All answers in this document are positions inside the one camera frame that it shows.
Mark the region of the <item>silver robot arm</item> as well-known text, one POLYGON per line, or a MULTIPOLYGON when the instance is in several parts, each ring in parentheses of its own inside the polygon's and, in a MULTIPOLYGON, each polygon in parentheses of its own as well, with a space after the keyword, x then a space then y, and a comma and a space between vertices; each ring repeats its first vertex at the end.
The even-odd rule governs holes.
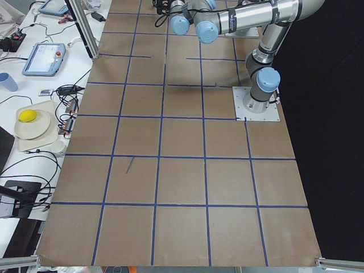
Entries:
POLYGON ((170 25, 176 35, 185 35, 195 26, 200 42, 210 44, 219 35, 262 26, 263 36, 247 57, 249 73, 268 67, 291 24, 314 14, 323 1, 240 1, 236 7, 217 11, 215 1, 171 1, 170 25))

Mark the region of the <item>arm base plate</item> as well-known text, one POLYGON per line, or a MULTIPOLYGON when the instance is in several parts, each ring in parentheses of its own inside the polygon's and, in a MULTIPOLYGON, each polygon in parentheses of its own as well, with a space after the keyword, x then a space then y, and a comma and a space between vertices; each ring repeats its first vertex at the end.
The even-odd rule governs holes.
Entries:
POLYGON ((255 101, 250 94, 251 87, 234 86, 233 98, 237 121, 279 122, 278 106, 272 94, 266 102, 255 101))

